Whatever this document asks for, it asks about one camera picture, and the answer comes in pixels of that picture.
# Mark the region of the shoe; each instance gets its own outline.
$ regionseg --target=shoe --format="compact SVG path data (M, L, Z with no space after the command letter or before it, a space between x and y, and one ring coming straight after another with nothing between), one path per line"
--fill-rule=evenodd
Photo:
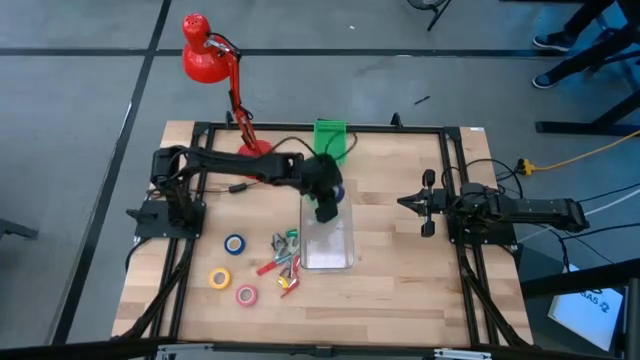
M533 38L533 45L541 49L554 49L567 52L575 45L577 38L565 34L563 31L540 35Z
M554 87L558 82L552 81L547 75L540 75L533 78L531 83L538 89L548 89L550 87Z

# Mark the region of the gray floor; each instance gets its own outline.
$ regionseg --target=gray floor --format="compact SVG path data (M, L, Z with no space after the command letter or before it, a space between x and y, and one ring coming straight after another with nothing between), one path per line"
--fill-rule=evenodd
M0 0L0 47L146 48L159 9L160 2L151 0ZM455 0L427 33L431 14L404 1L183 0L173 1L159 47L182 47L180 20L200 11L215 31L241 48L520 50L530 47L533 35L558 30L576 9ZM612 25L621 22L617 8L605 17ZM590 26L578 47L588 46L598 32ZM595 75L574 75L552 90L534 89L530 79L558 61L246 57L243 101L256 122L308 123L323 117L386 124L399 112L406 124L482 126L495 158L512 164L527 157L545 165L615 138L539 135L535 121L590 121L630 93L617 65ZM13 236L0 242L0 347L47 339L141 63L138 57L0 57L0 217L41 232L35 242ZM224 85L189 80L179 57L155 58L70 341L110 335L134 230L124 210L142 200L164 123L221 120L228 107L226 91ZM431 99L413 105L426 95ZM640 168L633 164L639 150L637 141L628 141L564 169L536 174L523 182L526 195L579 199L637 182ZM593 227L634 221L635 203L594 215ZM518 228L523 236L533 231ZM585 240L622 261L640 253L634 234L621 230ZM525 244L560 258L549 234ZM568 247L578 267L606 263L577 242L569 241Z

